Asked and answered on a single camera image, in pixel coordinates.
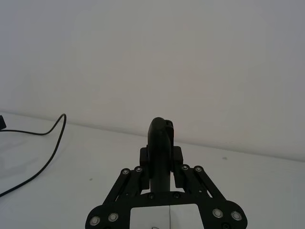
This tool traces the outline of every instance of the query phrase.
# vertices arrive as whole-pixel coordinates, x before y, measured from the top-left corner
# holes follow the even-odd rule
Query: white tabletop
[[[44,132],[54,124],[2,115],[8,129]],[[0,133],[0,192],[44,165],[59,131],[57,127],[49,136]],[[120,170],[139,164],[139,151],[146,143],[146,137],[67,125],[49,167],[34,181],[0,198],[0,228],[83,229],[88,213],[104,201]],[[305,163],[175,145],[182,147],[186,164],[202,165],[223,195],[243,208],[248,229],[304,228]]]

